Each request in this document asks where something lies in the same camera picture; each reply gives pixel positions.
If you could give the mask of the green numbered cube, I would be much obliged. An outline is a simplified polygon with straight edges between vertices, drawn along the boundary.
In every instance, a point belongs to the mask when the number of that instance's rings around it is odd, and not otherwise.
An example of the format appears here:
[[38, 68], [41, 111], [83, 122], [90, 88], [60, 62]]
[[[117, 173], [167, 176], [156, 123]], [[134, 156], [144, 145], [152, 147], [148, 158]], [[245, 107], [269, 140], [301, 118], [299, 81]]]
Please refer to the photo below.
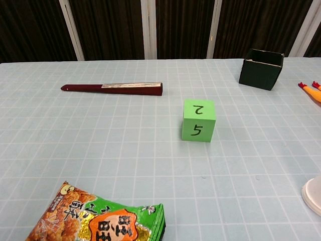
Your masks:
[[182, 140], [211, 142], [216, 123], [215, 105], [212, 100], [185, 99]]

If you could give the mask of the light blue grid tablecloth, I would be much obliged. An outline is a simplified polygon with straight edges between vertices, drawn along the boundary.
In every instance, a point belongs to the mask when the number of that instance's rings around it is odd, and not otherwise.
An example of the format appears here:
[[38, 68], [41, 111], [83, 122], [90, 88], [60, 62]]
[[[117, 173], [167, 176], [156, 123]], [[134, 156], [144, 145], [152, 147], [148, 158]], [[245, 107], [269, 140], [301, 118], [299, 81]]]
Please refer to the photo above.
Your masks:
[[[321, 58], [286, 58], [271, 91], [241, 59], [0, 64], [0, 241], [25, 240], [65, 181], [124, 205], [162, 203], [163, 241], [321, 241], [301, 197], [321, 175]], [[162, 96], [62, 91], [161, 82]], [[211, 142], [182, 140], [185, 99], [212, 100]]]

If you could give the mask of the folded dark red hand fan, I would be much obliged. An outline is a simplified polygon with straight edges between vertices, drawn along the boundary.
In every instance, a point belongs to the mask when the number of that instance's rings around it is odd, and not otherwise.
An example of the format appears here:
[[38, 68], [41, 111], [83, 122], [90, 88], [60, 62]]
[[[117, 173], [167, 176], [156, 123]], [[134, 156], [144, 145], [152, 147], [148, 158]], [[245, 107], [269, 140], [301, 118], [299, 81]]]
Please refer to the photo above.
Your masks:
[[161, 82], [66, 84], [61, 87], [61, 90], [73, 92], [162, 96], [163, 84]]

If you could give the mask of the open black square box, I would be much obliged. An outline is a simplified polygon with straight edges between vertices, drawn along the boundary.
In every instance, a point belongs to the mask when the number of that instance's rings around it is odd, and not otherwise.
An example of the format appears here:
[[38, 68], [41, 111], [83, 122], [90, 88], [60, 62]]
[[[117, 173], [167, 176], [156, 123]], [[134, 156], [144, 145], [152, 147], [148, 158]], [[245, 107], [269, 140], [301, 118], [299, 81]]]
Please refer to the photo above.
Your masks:
[[271, 91], [283, 68], [283, 53], [250, 49], [241, 69], [239, 83]]

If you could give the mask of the green orange snack bag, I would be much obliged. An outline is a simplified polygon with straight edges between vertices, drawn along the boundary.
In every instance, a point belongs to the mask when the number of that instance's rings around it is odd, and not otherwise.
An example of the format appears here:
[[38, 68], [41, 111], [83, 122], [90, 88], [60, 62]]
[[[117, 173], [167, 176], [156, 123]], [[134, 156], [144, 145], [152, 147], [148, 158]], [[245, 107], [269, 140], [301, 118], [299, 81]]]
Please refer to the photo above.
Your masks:
[[164, 206], [125, 206], [64, 182], [26, 241], [162, 241]]

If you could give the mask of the orange rubber chicken toy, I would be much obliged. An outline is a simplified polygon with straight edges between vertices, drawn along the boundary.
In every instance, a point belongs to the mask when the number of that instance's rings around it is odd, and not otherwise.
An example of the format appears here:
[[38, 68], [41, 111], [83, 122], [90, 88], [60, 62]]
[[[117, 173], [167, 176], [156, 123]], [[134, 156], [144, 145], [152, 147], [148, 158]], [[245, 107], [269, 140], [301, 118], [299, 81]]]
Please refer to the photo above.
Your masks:
[[313, 81], [312, 82], [312, 87], [310, 88], [309, 86], [307, 86], [306, 84], [300, 82], [298, 84], [298, 87], [300, 87], [301, 89], [304, 90], [304, 92], [319, 106], [321, 107], [321, 85], [316, 82]]

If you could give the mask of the white paper cup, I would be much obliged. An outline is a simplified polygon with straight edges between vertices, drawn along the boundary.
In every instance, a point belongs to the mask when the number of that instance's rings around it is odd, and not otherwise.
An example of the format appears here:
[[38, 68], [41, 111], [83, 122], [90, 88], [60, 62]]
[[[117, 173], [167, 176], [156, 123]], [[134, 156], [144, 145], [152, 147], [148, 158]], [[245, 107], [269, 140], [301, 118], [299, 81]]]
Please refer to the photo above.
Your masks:
[[306, 205], [321, 216], [321, 175], [308, 180], [301, 188], [301, 195]]

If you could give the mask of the white partition frame post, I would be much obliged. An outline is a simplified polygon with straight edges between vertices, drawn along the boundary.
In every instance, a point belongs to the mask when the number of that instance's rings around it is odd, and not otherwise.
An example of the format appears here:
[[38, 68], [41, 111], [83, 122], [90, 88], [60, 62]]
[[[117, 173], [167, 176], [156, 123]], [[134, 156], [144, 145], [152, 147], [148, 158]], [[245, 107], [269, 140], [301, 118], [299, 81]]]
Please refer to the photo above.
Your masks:
[[289, 57], [303, 57], [321, 23], [321, 0], [313, 0], [305, 16]]
[[140, 0], [145, 59], [157, 59], [156, 0]]
[[69, 32], [69, 36], [70, 36], [77, 60], [84, 61], [85, 57], [83, 54], [81, 42], [79, 39], [78, 31], [75, 25], [69, 0], [59, 0], [59, 3], [62, 9], [62, 13], [65, 19], [65, 23]]
[[221, 6], [222, 6], [222, 0], [215, 0], [209, 41], [208, 41], [208, 48], [207, 48], [207, 59], [213, 58], [216, 37], [217, 37], [217, 30], [218, 30], [219, 19], [220, 19]]

